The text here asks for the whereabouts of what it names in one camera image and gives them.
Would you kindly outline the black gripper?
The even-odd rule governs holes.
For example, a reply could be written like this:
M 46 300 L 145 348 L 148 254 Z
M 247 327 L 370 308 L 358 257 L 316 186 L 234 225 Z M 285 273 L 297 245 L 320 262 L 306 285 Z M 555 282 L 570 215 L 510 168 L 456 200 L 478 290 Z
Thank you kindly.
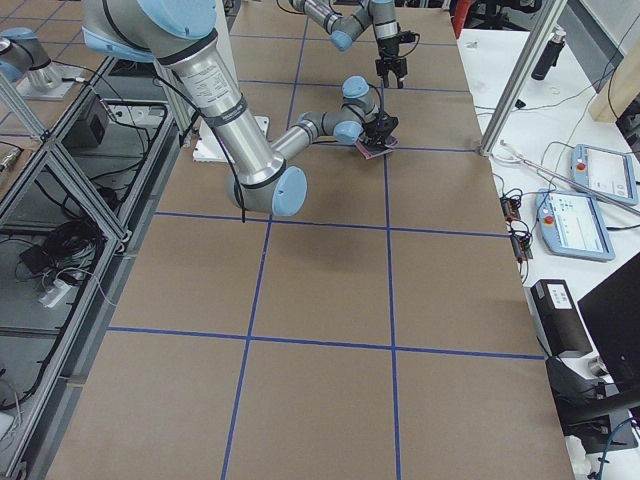
M 363 126 L 360 142 L 368 148 L 391 148 L 397 143 L 392 133 L 398 124 L 398 118 L 390 115 L 374 119 Z
M 407 62 L 400 59 L 399 37 L 386 37 L 377 40 L 378 54 L 377 65 L 384 68 L 396 66 L 396 84 L 398 89 L 404 88 L 404 80 L 407 75 Z

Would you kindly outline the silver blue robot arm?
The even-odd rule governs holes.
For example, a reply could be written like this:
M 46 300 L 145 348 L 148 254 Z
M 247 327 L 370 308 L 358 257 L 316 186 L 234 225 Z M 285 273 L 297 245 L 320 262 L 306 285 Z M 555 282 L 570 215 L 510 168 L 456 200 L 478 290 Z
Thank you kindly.
M 408 74 L 406 54 L 400 53 L 401 44 L 419 42 L 420 35 L 402 30 L 397 20 L 395 2 L 388 0 L 360 1 L 360 7 L 348 17 L 334 11 L 328 1 L 290 1 L 298 13 L 311 18 L 330 36 L 339 51 L 346 51 L 369 28 L 373 28 L 379 58 L 375 60 L 376 74 L 384 87 L 389 86 L 389 73 L 396 77 L 397 87 L 404 87 Z
M 228 195 L 244 211 L 288 217 L 307 196 L 304 171 L 291 160 L 323 136 L 343 145 L 391 143 L 398 125 L 361 76 L 342 85 L 334 112 L 306 112 L 270 142 L 217 49 L 212 1 L 86 1 L 86 45 L 134 62 L 158 62 L 183 83 L 192 106 L 230 157 Z

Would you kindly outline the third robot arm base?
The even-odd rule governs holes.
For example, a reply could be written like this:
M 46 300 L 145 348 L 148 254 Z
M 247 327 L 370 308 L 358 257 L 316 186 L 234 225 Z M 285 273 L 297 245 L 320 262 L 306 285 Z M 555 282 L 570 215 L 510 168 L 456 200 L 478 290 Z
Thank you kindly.
M 1 32 L 1 73 L 18 83 L 23 98 L 59 101 L 82 76 L 83 68 L 54 63 L 31 29 L 15 27 Z

